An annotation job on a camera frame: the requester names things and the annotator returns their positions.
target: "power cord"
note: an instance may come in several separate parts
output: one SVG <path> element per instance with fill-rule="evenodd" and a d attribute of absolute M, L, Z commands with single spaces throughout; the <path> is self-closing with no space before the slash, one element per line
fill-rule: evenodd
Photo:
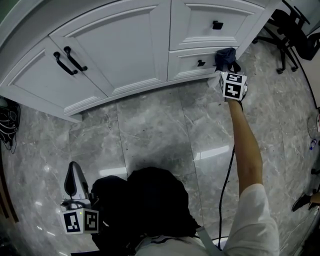
<path fill-rule="evenodd" d="M 243 112 L 244 108 L 242 106 L 242 102 L 238 101 L 238 103 L 240 104 L 242 112 Z M 228 169 L 228 171 L 226 173 L 226 177 L 225 177 L 225 181 L 224 181 L 224 184 L 223 184 L 223 187 L 222 187 L 220 201 L 219 201 L 219 241 L 218 241 L 218 249 L 220 251 L 222 251 L 221 250 L 221 246 L 220 246 L 220 241 L 221 241 L 221 238 L 222 238 L 221 237 L 221 235 L 222 235 L 222 200 L 223 200 L 225 189 L 226 189 L 226 186 L 227 186 L 227 183 L 228 183 L 228 180 L 229 180 L 231 166 L 232 166 L 232 163 L 234 161 L 234 156 L 235 156 L 235 146 L 233 146 L 232 155 L 231 155 L 230 164 L 229 164 L 229 169 Z"/>

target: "strap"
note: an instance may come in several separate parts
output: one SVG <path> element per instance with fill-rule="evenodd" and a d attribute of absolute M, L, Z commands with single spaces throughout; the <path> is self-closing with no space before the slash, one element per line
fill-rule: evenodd
<path fill-rule="evenodd" d="M 197 228 L 196 232 L 198 233 L 201 242 L 203 243 L 207 253 L 210 256 L 224 256 L 225 255 L 212 242 L 212 240 L 211 240 L 210 236 L 208 235 L 208 232 L 206 231 L 204 226 Z"/>

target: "bottle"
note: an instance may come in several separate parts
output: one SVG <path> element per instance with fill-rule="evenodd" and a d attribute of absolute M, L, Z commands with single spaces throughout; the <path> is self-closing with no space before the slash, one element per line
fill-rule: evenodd
<path fill-rule="evenodd" d="M 317 144 L 317 140 L 314 138 L 314 139 L 311 141 L 310 150 L 313 150 L 316 144 Z"/>

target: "drawer pull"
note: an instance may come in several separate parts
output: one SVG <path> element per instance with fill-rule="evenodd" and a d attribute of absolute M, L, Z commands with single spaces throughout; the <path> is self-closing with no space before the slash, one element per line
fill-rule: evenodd
<path fill-rule="evenodd" d="M 73 76 L 74 74 L 78 73 L 78 71 L 74 70 L 74 71 L 71 71 L 69 68 L 67 68 L 67 66 L 65 64 L 63 64 L 61 61 L 60 61 L 60 53 L 58 51 L 54 52 L 53 53 L 53 56 L 55 57 L 56 59 L 56 63 L 58 63 L 58 65 L 65 71 L 67 72 L 70 76 Z"/>
<path fill-rule="evenodd" d="M 206 64 L 206 62 L 203 62 L 201 59 L 198 60 L 198 67 L 203 67 Z"/>
<path fill-rule="evenodd" d="M 213 27 L 212 27 L 213 30 L 220 30 L 224 25 L 222 22 L 218 22 L 217 20 L 214 20 L 212 24 L 213 24 Z"/>
<path fill-rule="evenodd" d="M 86 71 L 88 68 L 87 66 L 80 66 L 80 64 L 74 59 L 71 57 L 70 53 L 71 53 L 71 48 L 69 46 L 66 46 L 63 48 L 63 50 L 65 51 L 66 53 L 66 56 L 68 57 L 69 61 L 78 69 L 80 70 L 81 72 L 83 71 Z"/>

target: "gray marble floor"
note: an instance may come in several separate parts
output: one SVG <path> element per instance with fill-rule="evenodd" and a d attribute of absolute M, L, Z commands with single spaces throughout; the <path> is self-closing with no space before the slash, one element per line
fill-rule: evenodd
<path fill-rule="evenodd" d="M 317 209 L 291 212 L 310 190 L 318 147 L 308 149 L 308 116 L 314 111 L 301 70 L 278 75 L 279 53 L 252 44 L 240 58 L 249 91 L 243 101 L 263 159 L 263 182 L 280 235 L 282 256 L 291 256 Z M 77 161 L 89 186 L 109 174 L 126 177 L 155 166 L 172 171 L 185 185 L 189 208 L 212 238 L 218 236 L 218 205 L 233 148 L 229 109 L 219 88 L 206 80 L 187 82 L 123 98 L 86 111 L 73 124 L 21 106 L 15 154 L 3 150 L 8 189 L 20 219 L 1 219 L 21 255 L 69 255 L 95 250 L 90 235 L 66 236 L 60 224 L 60 184 L 68 163 Z M 223 198 L 222 234 L 228 235 L 238 203 L 234 161 Z"/>

